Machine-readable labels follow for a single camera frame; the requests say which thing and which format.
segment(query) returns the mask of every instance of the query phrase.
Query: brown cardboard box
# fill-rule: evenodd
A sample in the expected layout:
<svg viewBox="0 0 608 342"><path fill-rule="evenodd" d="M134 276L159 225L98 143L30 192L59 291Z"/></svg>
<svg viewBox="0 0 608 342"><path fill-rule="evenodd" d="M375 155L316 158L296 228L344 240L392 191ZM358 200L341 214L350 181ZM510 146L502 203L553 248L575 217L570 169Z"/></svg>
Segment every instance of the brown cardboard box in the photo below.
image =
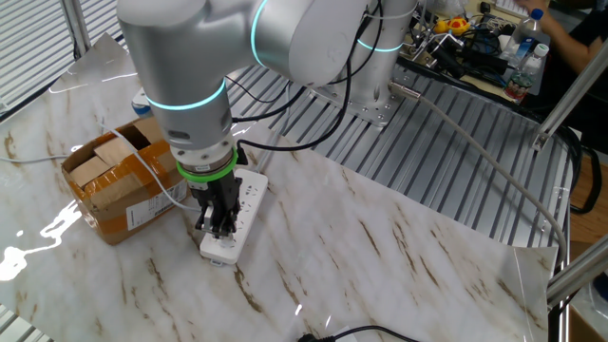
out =
<svg viewBox="0 0 608 342"><path fill-rule="evenodd" d="M83 187L109 169L110 166L99 157L93 157L84 164L76 167L69 175L76 181L78 186Z"/></svg>
<svg viewBox="0 0 608 342"><path fill-rule="evenodd" d="M95 148L95 154L110 167L116 166L124 161L126 157L133 154L133 146L129 146L120 138L114 138L109 142Z"/></svg>
<svg viewBox="0 0 608 342"><path fill-rule="evenodd" d="M155 170L173 198L183 200L187 194L186 183L177 170L169 144L159 135L156 120L137 120L117 131ZM123 160L111 168L108 166L108 170L100 176L101 165L96 162L99 159L96 151L100 148L104 150L108 142L110 147L115 146L116 139L112 133L106 133L83 145L62 164L64 177L86 221L105 242L112 245L133 236L173 207L149 171L130 150ZM123 150L112 148L101 153L103 158L110 160L121 154L124 155ZM91 161L98 167L88 174L77 172L83 166L90 165Z"/></svg>

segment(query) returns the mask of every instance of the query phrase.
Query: power strip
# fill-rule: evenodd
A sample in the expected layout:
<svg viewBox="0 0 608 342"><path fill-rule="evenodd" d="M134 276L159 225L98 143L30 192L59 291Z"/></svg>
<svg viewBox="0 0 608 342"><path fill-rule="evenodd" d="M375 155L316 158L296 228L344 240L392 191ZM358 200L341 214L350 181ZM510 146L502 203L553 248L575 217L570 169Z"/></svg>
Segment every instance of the power strip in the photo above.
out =
<svg viewBox="0 0 608 342"><path fill-rule="evenodd" d="M237 216L237 232L229 240L205 234L200 243L200 254L210 258L211 263L216 266L237 263L268 186L268 178L255 172L239 169L235 172L235 176L243 179L238 195L240 211Z"/></svg>

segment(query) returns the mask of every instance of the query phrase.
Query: plastic bottle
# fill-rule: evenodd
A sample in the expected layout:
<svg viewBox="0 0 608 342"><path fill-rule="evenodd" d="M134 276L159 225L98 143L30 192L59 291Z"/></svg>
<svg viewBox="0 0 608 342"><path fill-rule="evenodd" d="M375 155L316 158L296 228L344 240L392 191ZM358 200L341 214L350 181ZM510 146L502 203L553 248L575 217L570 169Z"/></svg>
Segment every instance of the plastic bottle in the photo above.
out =
<svg viewBox="0 0 608 342"><path fill-rule="evenodd" d="M528 93L528 90L530 90L530 87L536 82L541 72L542 59L548 52L548 46L538 44L534 49L534 53L527 56L520 66L513 71L511 78L504 87L504 94L520 103Z"/></svg>
<svg viewBox="0 0 608 342"><path fill-rule="evenodd" d="M544 13L540 9L532 10L528 18L522 19L513 31L511 39L501 54L501 58L508 61L509 65L516 67L520 64L526 52L534 43L534 40L541 32L541 20Z"/></svg>

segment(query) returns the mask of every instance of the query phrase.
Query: metal grating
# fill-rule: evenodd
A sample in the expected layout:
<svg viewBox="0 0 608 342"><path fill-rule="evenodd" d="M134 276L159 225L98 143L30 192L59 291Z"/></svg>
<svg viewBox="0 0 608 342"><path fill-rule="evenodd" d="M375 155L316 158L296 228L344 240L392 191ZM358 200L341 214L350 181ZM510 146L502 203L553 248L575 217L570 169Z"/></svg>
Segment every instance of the metal grating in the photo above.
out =
<svg viewBox="0 0 608 342"><path fill-rule="evenodd" d="M91 42L121 34L116 0L81 1ZM74 62L58 0L0 2L0 115L57 79Z"/></svg>
<svg viewBox="0 0 608 342"><path fill-rule="evenodd" d="M52 339L0 305L0 342L50 342Z"/></svg>
<svg viewBox="0 0 608 342"><path fill-rule="evenodd" d="M404 84L438 104L559 222L565 221L572 167L564 142L552 139L536 153L528 146L537 123L475 94L399 71L407 75ZM259 66L231 77L262 99L274 98L285 85L280 76ZM233 115L259 115L284 104L256 103L230 83L228 94ZM337 112L311 94L303 96L292 107L285 135L309 143L329 130ZM269 118L262 124L273 128L277 121ZM335 134L314 150L499 242L521 247L556 243L536 207L423 104L403 102L386 127L347 115Z"/></svg>

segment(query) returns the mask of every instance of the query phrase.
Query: marble surface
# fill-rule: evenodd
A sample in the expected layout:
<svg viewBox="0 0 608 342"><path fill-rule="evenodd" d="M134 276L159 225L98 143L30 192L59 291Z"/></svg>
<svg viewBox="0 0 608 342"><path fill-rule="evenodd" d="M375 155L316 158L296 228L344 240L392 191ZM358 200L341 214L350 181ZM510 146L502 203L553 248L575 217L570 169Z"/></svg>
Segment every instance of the marble surface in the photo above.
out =
<svg viewBox="0 0 608 342"><path fill-rule="evenodd" d="M135 118L128 55L110 42L92 51L96 61L0 125L3 155L63 154L98 136L96 122ZM248 154L255 163L261 152ZM190 213L108 246L58 162L0 163L0 302L64 342L295 341L366 324L428 342L546 340L556 249L502 245L312 151L274 154L263 173L269 189L239 262L218 268L187 233Z"/></svg>

